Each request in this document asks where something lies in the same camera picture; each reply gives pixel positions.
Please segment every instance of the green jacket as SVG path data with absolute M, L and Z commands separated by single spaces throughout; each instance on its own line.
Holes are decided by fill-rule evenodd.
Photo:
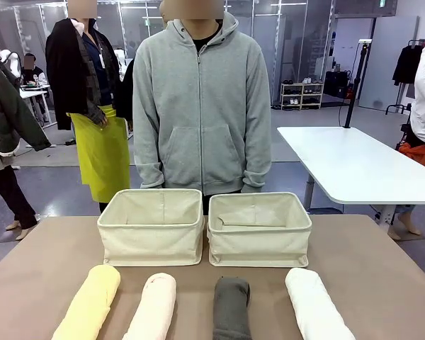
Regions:
M 11 156 L 21 137 L 36 151 L 50 147 L 45 133 L 21 98 L 15 76 L 0 63 L 0 155 Z

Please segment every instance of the rolled gray towel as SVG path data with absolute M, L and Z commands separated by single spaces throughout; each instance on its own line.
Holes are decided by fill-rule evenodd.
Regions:
M 252 340 L 247 305 L 250 285 L 241 278 L 221 278 L 215 285 L 212 340 Z

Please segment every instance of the gray floor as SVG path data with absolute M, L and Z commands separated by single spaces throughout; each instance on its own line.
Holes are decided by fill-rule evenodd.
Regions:
M 341 124 L 344 125 L 348 107 L 341 111 Z M 280 126 L 338 126 L 339 108 L 323 108 L 321 110 L 279 111 L 272 112 L 272 159 L 273 162 L 298 162 L 299 159 L 285 140 L 278 134 Z M 352 126 L 358 128 L 381 142 L 394 147 L 402 136 L 400 125 L 405 123 L 407 116 L 399 114 L 384 115 L 377 110 L 355 108 Z M 45 129 L 51 143 L 58 145 L 56 148 L 35 152 L 26 149 L 26 143 L 21 143 L 17 153 L 15 165 L 19 166 L 78 166 L 77 147 L 64 146 L 64 142 L 73 137 L 70 131 L 58 131 L 56 126 Z M 129 140 L 131 165 L 134 164 L 133 139 Z
M 341 122 L 344 124 L 346 117 L 346 108 L 341 114 Z M 380 111 L 355 109 L 352 126 L 368 133 L 372 137 L 394 147 L 400 140 L 400 125 L 405 123 L 407 117 L 401 115 L 385 116 Z M 300 163 L 297 163 L 297 157 L 293 154 L 291 148 L 282 140 L 277 133 L 278 126 L 337 126 L 338 108 L 327 108 L 321 110 L 299 111 L 274 111 L 273 112 L 273 160 L 274 163 L 267 178 L 265 191 L 290 191 L 304 197 L 305 181 L 307 173 Z M 56 144 L 62 144 L 65 140 L 72 137 L 70 132 L 58 132 L 53 129 L 53 133 L 46 129 L 46 133 L 51 136 L 51 141 Z M 63 160 L 63 149 L 72 148 L 69 151 L 70 157 L 75 159 L 77 153 L 75 147 L 60 147 L 54 154 L 40 154 L 41 159 L 46 164 L 55 167 L 27 167 L 17 171 L 19 183 L 25 192 L 28 200 L 35 210 L 42 216 L 81 216 L 98 215 L 99 210 L 96 203 L 91 201 L 89 189 L 81 184 L 79 168 L 76 166 L 60 166 Z M 27 149 L 21 152 L 27 152 L 27 155 L 35 157 L 34 151 Z M 17 164 L 25 166 L 26 156 L 16 157 Z M 30 160 L 29 163 L 43 162 Z M 132 187 L 138 188 L 140 178 L 137 175 L 135 167 L 131 166 Z M 342 209 L 341 205 L 331 202 L 328 197 L 320 190 L 314 192 L 313 207 L 333 207 Z M 365 214 L 374 216 L 373 210 L 366 205 L 348 205 L 344 207 L 345 213 Z M 414 211 L 414 222 L 425 234 L 425 206 L 419 206 Z M 13 215 L 6 207 L 0 197 L 0 236 L 4 228 L 13 219 Z M 0 243 L 0 260 L 7 255 L 16 245 L 16 242 Z M 425 240 L 403 242 L 400 246 L 418 263 L 425 272 Z

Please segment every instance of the fabric storage bin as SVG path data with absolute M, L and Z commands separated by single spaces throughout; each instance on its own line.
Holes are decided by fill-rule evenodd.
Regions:
M 293 193 L 213 196 L 208 238 L 214 266 L 306 267 L 312 221 Z
M 189 266 L 201 260 L 202 193 L 143 189 L 118 192 L 98 220 L 104 263 Z

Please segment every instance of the beige table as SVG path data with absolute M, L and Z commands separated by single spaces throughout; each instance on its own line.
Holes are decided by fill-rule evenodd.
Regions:
M 425 274 L 366 216 L 312 216 L 309 268 L 317 271 L 358 340 L 425 340 Z M 251 286 L 254 340 L 302 340 L 286 292 L 284 268 L 197 266 L 119 268 L 121 284 L 99 339 L 121 340 L 146 279 L 177 281 L 167 339 L 211 340 L 213 291 L 220 276 Z M 103 246 L 94 217 L 42 222 L 0 263 L 0 340 L 48 340 Z

